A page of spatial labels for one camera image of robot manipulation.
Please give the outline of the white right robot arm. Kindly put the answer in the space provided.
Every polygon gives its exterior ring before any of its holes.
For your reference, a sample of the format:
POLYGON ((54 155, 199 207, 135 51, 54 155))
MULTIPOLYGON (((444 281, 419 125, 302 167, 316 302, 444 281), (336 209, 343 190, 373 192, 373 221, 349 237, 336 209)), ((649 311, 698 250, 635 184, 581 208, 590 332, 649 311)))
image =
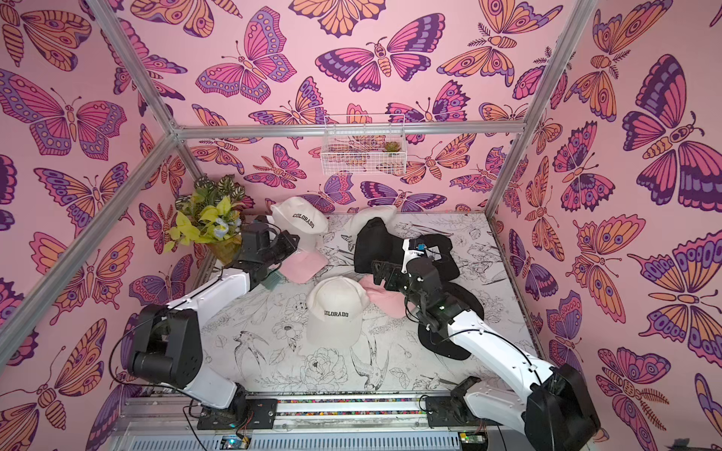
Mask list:
POLYGON ((376 260, 372 275, 375 284, 416 306, 424 328, 468 351, 509 385, 504 391, 484 381, 462 383, 463 404, 472 415, 521 432, 536 450, 582 450, 600 430, 581 373, 535 357, 496 332, 482 319, 478 299, 442 281, 428 257, 402 265, 376 260))

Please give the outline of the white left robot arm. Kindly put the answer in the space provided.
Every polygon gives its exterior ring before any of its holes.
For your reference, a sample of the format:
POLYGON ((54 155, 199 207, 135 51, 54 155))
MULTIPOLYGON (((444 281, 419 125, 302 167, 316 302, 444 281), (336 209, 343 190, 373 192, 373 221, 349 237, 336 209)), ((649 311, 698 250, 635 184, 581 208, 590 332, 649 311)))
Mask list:
POLYGON ((300 237, 277 225, 255 221, 241 233, 241 248, 215 278, 164 306, 144 307, 131 341, 127 370, 153 386, 186 395, 216 411, 246 407, 242 385, 204 361, 202 327, 237 298, 255 289, 299 248, 300 237))

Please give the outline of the plain black cap back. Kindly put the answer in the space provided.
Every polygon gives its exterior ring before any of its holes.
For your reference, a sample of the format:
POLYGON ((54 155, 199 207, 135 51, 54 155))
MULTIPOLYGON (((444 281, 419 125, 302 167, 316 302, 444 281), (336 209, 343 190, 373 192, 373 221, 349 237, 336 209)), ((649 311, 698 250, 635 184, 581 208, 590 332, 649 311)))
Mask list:
POLYGON ((388 232, 385 222, 370 219, 358 233, 353 254, 353 266, 359 274, 371 274, 374 261, 401 265, 404 258, 404 239, 388 232))

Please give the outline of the white Colorado cap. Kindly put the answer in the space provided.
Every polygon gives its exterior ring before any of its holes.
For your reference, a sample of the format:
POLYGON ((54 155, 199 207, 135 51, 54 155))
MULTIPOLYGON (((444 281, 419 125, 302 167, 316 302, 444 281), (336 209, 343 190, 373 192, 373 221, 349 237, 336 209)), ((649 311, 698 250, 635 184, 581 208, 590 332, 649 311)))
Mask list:
POLYGON ((329 277, 306 297, 306 339, 314 346, 348 349, 359 340, 363 314, 370 305, 364 288, 355 280, 329 277))
POLYGON ((273 223, 281 230, 299 237, 298 248, 315 251, 318 239, 328 230, 325 215, 302 197, 290 197, 271 206, 273 223))

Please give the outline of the black cap with white patch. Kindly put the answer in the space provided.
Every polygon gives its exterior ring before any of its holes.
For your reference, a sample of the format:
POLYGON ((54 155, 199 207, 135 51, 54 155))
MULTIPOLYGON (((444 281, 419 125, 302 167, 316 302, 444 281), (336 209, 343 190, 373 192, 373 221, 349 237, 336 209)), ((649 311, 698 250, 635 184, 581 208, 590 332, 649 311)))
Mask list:
POLYGON ((421 235, 419 240, 425 245, 426 256, 432 261, 442 281, 453 281, 461 275, 459 267, 451 255, 453 243, 448 236, 427 234, 421 235))

